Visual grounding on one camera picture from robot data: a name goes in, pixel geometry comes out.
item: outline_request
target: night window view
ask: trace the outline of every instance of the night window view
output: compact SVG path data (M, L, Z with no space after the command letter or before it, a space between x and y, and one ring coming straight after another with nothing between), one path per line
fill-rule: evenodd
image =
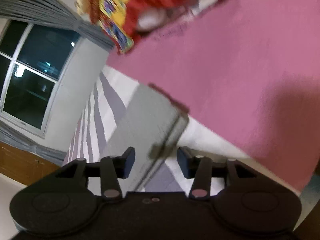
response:
M59 78L79 34L12 20L0 43L1 115L44 134Z

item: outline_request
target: gray curtain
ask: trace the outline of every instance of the gray curtain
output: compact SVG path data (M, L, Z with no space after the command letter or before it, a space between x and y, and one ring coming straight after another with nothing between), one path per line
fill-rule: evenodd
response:
M66 152L54 150L45 146L38 145L33 140L30 140L22 133L14 130L4 122L0 121L0 141L16 147L20 150L35 153L40 157L55 163L59 166L62 165Z
M99 26L86 22L57 0L0 0L0 17L74 30L106 50L114 46Z

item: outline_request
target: pink fabric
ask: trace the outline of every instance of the pink fabric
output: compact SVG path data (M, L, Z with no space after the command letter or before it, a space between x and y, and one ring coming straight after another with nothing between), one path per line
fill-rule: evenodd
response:
M225 0L107 64L301 190L320 150L320 0Z

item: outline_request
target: brown cabinet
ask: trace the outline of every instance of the brown cabinet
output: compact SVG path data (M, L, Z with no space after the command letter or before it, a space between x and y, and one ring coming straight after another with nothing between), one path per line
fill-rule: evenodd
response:
M0 173L24 185L34 183L58 168L37 155L0 142Z

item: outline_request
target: wall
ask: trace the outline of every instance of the wall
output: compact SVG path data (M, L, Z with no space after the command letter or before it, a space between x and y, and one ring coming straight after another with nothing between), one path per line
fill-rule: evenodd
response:
M0 173L0 240L8 240L17 234L9 204L12 197L25 186Z
M62 1L75 10L74 0ZM0 32L5 23L5 19L0 19ZM79 42L69 64L65 66L66 72L53 102L44 139L7 120L0 120L41 145L67 151L81 112L108 57L108 52L91 41L81 39Z

